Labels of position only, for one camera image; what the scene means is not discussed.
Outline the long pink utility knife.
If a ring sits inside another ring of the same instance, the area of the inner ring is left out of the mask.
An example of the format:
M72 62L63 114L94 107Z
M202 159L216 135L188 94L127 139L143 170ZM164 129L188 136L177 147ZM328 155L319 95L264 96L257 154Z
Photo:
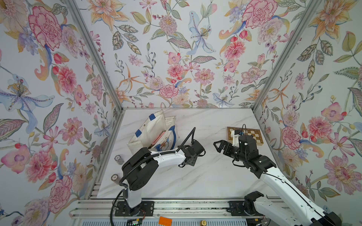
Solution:
M162 136L164 135L166 131L162 131L157 137L156 139L151 143L151 147L153 147L161 138Z

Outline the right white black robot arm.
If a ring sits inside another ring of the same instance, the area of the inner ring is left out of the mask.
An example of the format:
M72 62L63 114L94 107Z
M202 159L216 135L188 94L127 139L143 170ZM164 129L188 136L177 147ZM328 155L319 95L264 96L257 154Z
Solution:
M341 218L326 212L296 188L267 156L259 154L256 141L250 135L235 135L233 142L214 142L217 152L242 162L258 179L269 186L289 207L285 210L273 204L265 195L254 191L244 197L240 211L253 216L264 215L280 226L340 226Z

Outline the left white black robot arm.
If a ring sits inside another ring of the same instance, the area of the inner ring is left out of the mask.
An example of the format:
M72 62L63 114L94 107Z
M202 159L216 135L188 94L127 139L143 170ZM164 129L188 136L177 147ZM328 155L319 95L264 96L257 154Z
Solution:
M168 151L152 152L145 147L141 148L122 167L123 176L118 184L124 187L123 198L126 207L131 210L140 207L142 188L158 169L169 166L194 166L197 158L205 154L205 148L196 140L190 145Z

